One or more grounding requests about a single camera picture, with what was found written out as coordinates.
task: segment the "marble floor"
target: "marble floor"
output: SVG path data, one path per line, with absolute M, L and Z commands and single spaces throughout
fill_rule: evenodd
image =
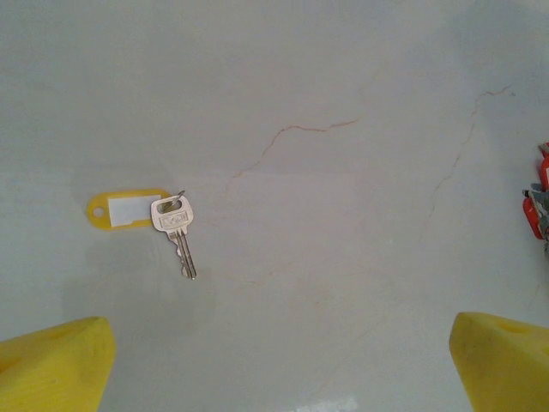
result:
M 548 325 L 538 0 L 7 0 L 0 338 L 91 315 L 101 411 L 470 411 L 460 311 Z M 198 270 L 103 191 L 186 189 Z

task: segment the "key tag label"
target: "key tag label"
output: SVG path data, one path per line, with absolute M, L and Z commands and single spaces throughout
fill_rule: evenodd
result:
M 100 193 L 87 204 L 87 218 L 103 230 L 151 226 L 151 203 L 169 197 L 162 189 Z

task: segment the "key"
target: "key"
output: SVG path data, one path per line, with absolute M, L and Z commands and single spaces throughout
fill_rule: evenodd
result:
M 186 238 L 187 227 L 193 221 L 194 214 L 183 192 L 153 202 L 151 218 L 154 228 L 166 233 L 168 239 L 178 247 L 177 252 L 182 264 L 181 273 L 190 279 L 196 279 L 195 264 Z

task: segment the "crack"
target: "crack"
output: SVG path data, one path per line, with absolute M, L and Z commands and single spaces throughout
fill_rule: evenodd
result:
M 267 155 L 267 152 L 275 145 L 278 138 L 281 135 L 283 135 L 284 133 L 286 133 L 287 131 L 302 130 L 302 131 L 314 131 L 314 132 L 326 133 L 327 131 L 330 131 L 332 129 L 336 129 L 338 127 L 344 127 L 344 126 L 349 126 L 350 124 L 358 123 L 360 120 L 361 120 L 361 118 L 356 118 L 356 119 L 348 121 L 348 122 L 334 123 L 334 124 L 331 124 L 330 127 L 327 127 L 326 129 L 317 129 L 317 128 L 313 128 L 313 127 L 304 127 L 304 126 L 299 126 L 299 125 L 291 125 L 291 126 L 285 127 L 284 129 L 280 129 L 278 131 L 278 133 L 276 135 L 274 135 L 274 137 L 271 139 L 271 142 L 268 144 L 268 146 L 263 150 L 263 152 L 261 153 L 261 155 L 259 156 L 259 159 L 257 159 L 257 161 L 255 161 L 254 163 L 252 163 L 251 165 L 249 165 L 245 169 L 240 170 L 238 173 L 236 173 L 235 175 L 233 175 L 229 179 L 229 182 L 226 185 L 225 192 L 227 192 L 229 190 L 233 180 L 241 178 L 242 176 L 247 174 L 249 171 L 251 171 L 251 170 L 255 169 L 256 167 L 258 167 L 259 164 L 262 162 L 263 158 Z
M 386 69 L 385 68 L 386 64 L 387 64 L 386 61 L 383 61 L 381 64 L 379 64 L 379 67 L 376 69 L 374 74 L 371 76 L 370 81 L 367 84 L 365 84 L 362 88 L 359 89 L 360 99 L 362 99 L 362 102 L 365 104 L 365 106 L 368 105 L 368 102 L 366 101 L 366 98 L 365 98 L 365 92 L 376 81 L 377 77 L 384 72 L 384 70 Z
M 476 123 L 474 122 L 474 119 L 476 118 L 477 113 L 479 111 L 480 101 L 485 96 L 499 96 L 500 94 L 504 94 L 511 86 L 512 86 L 512 84 L 510 84 L 509 86 L 505 86 L 504 88 L 502 88 L 501 90 L 499 90 L 497 92 L 484 92 L 482 94 L 479 94 L 477 96 L 477 98 L 474 100 L 474 108 L 473 108 L 473 111 L 471 112 L 471 117 L 470 117 L 471 118 L 471 128 L 469 129 L 467 139 L 465 139 L 465 141 L 462 143 L 462 147 L 460 148 L 460 152 L 455 157 L 455 160 L 454 160 L 454 163 L 452 163 L 452 168 L 451 168 L 450 172 L 446 176 L 444 176 L 444 178 L 440 182 L 438 182 L 438 185 L 435 186 L 435 189 L 432 191 L 432 194 L 431 194 L 431 211 L 429 212 L 429 216 L 427 217 L 427 221 L 429 221 L 431 219 L 431 216 L 434 213 L 435 208 L 437 207 L 437 193 L 438 193 L 438 190 L 442 187 L 444 182 L 446 182 L 447 180 L 450 180 L 454 177 L 455 169 L 457 168 L 457 165 L 459 164 L 460 160 L 462 159 L 463 151 L 465 150 L 465 147 L 469 144 L 469 142 L 471 142 L 471 139 L 473 138 L 474 127 L 476 125 Z
M 538 297 L 538 293 L 539 293 L 540 289 L 541 288 L 546 288 L 547 285 L 549 285 L 549 282 L 540 282 L 540 283 L 538 283 L 538 286 L 536 287 L 536 289 L 534 291 L 534 296 L 532 296 L 532 298 L 530 299 L 530 301 L 527 304 L 528 310 L 530 310 L 530 308 L 532 307 L 532 304 L 534 303 L 535 298 Z
M 354 354 L 354 350 L 356 349 L 359 342 L 365 337 L 367 337 L 368 335 L 370 335 L 375 329 L 377 329 L 377 327 L 381 326 L 385 322 L 387 322 L 387 315 L 381 317 L 372 327 L 366 329 L 364 332 L 362 332 L 359 336 L 357 336 L 353 340 L 351 345 L 349 345 L 351 348 L 349 349 L 347 354 L 337 362 L 335 367 L 328 373 L 328 376 L 326 377 L 326 379 L 318 386 L 316 390 L 314 390 L 309 395 L 308 402 L 310 402 L 313 398 L 315 398 L 326 386 L 329 385 L 329 383 L 332 381 L 332 378 L 339 372 L 339 370 L 345 364 L 345 362 L 347 362 L 349 358 Z
M 360 272 L 353 272 L 353 273 L 346 273 L 345 275 L 340 275 L 339 277 L 351 277 L 351 276 L 358 276 L 358 275 L 364 275 L 368 273 L 367 270 L 361 270 Z

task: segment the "yellow block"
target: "yellow block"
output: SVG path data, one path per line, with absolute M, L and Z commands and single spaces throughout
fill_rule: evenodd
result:
M 549 329 L 465 312 L 449 348 L 475 412 L 549 411 Z
M 0 342 L 0 411 L 97 410 L 114 355 L 105 318 Z

